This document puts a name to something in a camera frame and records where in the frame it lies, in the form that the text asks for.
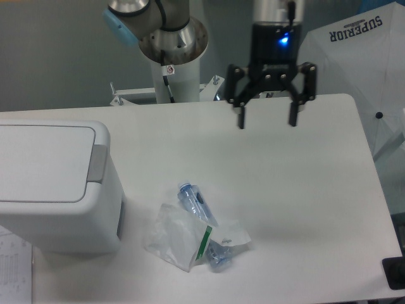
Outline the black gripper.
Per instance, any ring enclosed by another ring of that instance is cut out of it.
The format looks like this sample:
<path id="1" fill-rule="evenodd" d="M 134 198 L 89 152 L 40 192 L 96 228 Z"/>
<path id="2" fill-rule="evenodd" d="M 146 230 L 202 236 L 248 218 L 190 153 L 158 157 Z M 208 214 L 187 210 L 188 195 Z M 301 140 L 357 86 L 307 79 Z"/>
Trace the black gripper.
<path id="1" fill-rule="evenodd" d="M 246 104 L 264 91 L 284 91 L 290 94 L 289 125 L 297 126 L 300 107 L 316 98 L 317 66 L 305 62 L 297 66 L 300 23 L 256 22 L 252 26 L 251 51 L 248 68 L 231 64 L 225 79 L 225 100 L 237 114 L 239 129 L 245 127 Z M 298 92 L 292 84 L 297 73 L 304 75 L 303 89 Z M 237 84 L 248 83 L 237 93 Z"/>

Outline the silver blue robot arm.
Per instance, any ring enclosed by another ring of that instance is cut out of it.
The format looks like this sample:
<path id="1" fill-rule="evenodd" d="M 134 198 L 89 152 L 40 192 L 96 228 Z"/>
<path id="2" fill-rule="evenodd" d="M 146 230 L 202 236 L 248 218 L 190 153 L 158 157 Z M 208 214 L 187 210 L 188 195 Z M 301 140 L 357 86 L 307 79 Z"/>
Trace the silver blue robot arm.
<path id="1" fill-rule="evenodd" d="M 289 124 L 316 97 L 314 63 L 297 63 L 303 1 L 255 1 L 249 63 L 229 65 L 223 97 L 244 127 L 246 105 L 263 92 L 286 91 Z M 151 64 L 156 101 L 199 101 L 199 60 L 208 31 L 190 14 L 188 1 L 110 1 L 103 18 L 122 43 L 137 45 Z"/>

